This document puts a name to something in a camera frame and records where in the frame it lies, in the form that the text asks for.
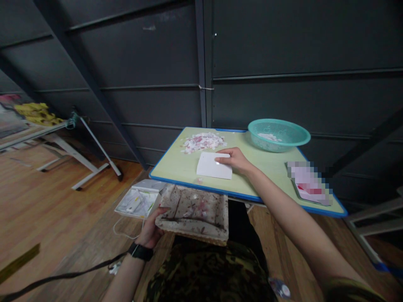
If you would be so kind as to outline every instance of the table leg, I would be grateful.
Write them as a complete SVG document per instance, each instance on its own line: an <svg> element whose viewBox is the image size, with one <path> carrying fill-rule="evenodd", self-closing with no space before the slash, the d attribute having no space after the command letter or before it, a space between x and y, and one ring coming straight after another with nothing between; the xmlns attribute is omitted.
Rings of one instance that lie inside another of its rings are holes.
<svg viewBox="0 0 403 302"><path fill-rule="evenodd" d="M69 155L77 159L81 162L84 166L92 171L90 175L80 180L71 188L76 191L81 191L81 186L101 172L103 169L109 166L109 163L103 164L101 167L97 168L93 164L91 164L84 156L82 156L76 149L70 146L67 142L65 142L60 136L55 133L49 134L46 136L46 139L58 144L64 151L66 151Z"/></svg>
<svg viewBox="0 0 403 302"><path fill-rule="evenodd" d="M249 212L252 211L252 209L253 209L254 206L255 206L255 205L250 205L249 209L247 210L247 214L249 214Z"/></svg>
<svg viewBox="0 0 403 302"><path fill-rule="evenodd" d="M61 157L59 157L59 158L57 158L57 159L54 159L54 160L48 162L47 164L44 164L42 167L39 167L39 168L37 169L37 171L46 172L46 171L47 171L47 170L46 170L47 167L49 167L50 165L54 164L55 162L57 162L57 161L59 161L59 160L61 160L61 159L64 159L64 158L66 158L66 157L68 157L68 155L63 155L63 156L61 156Z"/></svg>

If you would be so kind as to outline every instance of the hand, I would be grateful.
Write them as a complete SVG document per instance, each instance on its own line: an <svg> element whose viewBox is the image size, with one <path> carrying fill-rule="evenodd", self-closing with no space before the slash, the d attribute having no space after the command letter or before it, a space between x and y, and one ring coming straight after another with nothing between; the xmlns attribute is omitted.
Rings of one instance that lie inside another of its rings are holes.
<svg viewBox="0 0 403 302"><path fill-rule="evenodd" d="M228 164L234 168L237 168L242 174L247 174L255 167L250 163L249 160L246 159L245 155L238 147L223 149L217 153L229 154L231 157L216 157L215 161L219 162L220 164Z"/></svg>
<svg viewBox="0 0 403 302"><path fill-rule="evenodd" d="M135 240L136 244L144 246L146 248L153 249L160 238L163 236L164 231L155 225L155 219L157 216L164 214L166 211L170 210L170 208L157 208L151 216L148 217L146 222L144 223L144 227L137 239Z"/></svg>

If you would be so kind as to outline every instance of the white cable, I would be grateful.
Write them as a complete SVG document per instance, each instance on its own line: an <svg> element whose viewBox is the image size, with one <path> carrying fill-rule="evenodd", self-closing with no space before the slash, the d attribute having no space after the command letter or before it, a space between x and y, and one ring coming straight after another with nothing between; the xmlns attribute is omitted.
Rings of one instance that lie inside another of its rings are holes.
<svg viewBox="0 0 403 302"><path fill-rule="evenodd" d="M205 89L205 90L214 90L215 88L206 88L206 87L201 87L200 85L199 85L199 89L201 90L201 89Z"/></svg>
<svg viewBox="0 0 403 302"><path fill-rule="evenodd" d="M130 237L129 235L127 235L127 234L125 234L125 233L118 233L118 232L116 232L115 227L116 227L116 225L122 220L122 218L123 218L123 216L120 217L119 220L116 221L116 223L113 225L113 228L112 228L113 233L115 233L116 236L125 236L125 237L127 237L127 238L132 239L132 240L137 239L137 237L140 236L140 235L137 235L136 237ZM145 220L145 219L146 219L146 217L143 217L143 225L141 226L141 229L144 228L144 220Z"/></svg>

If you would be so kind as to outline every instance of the wristwatch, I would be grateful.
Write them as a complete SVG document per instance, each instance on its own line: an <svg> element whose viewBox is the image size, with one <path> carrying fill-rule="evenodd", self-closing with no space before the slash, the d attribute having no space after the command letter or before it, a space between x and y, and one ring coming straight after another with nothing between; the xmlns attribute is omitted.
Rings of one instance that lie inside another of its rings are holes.
<svg viewBox="0 0 403 302"><path fill-rule="evenodd" d="M144 261L150 261L154 255L152 249L146 248L144 246L132 243L129 250L127 251L133 258L139 258Z"/></svg>

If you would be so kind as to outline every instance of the diagonal steel beam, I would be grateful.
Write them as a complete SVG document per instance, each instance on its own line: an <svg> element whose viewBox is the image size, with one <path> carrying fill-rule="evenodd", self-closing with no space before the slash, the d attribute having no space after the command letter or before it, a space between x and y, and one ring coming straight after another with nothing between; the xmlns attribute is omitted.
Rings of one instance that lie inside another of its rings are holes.
<svg viewBox="0 0 403 302"><path fill-rule="evenodd" d="M42 96L34 91L31 84L15 69L15 67L7 59L3 58L2 56L0 56L0 69L31 99L36 102L47 104Z"/></svg>
<svg viewBox="0 0 403 302"><path fill-rule="evenodd" d="M402 125L403 107L399 108L399 110L392 114L386 121L375 128L370 133L370 138L368 140L360 141L349 152L340 157L331 167L328 168L327 172L322 175L326 178L333 177L336 173L340 172L344 167L351 164L371 148L386 140L389 135L395 132Z"/></svg>
<svg viewBox="0 0 403 302"><path fill-rule="evenodd" d="M197 58L199 61L199 85L206 87L206 79L204 75L204 25L203 25L203 0L195 1L196 11L196 35L197 35ZM200 89L200 109L201 109L201 126L206 128L206 90Z"/></svg>
<svg viewBox="0 0 403 302"><path fill-rule="evenodd" d="M52 10L52 8L50 7L50 5L47 3L46 0L34 0L34 4L38 8L40 14L44 18L48 26L50 27L53 38L59 43L63 51L66 53L67 57L73 63L73 66L76 68L78 73L83 78L91 94L94 96L94 98L97 100L97 102L101 105L106 114L109 116L116 130L123 137L130 151L137 158L143 169L147 170L148 165L146 164L146 161L136 148L136 145L132 141L126 129L120 123L115 110L112 108L112 106L109 104L104 94L101 92L100 88L98 87L98 84L96 83L94 77L87 68L84 60L81 58L77 50L74 48L70 39L66 36L65 31L60 25L55 12Z"/></svg>

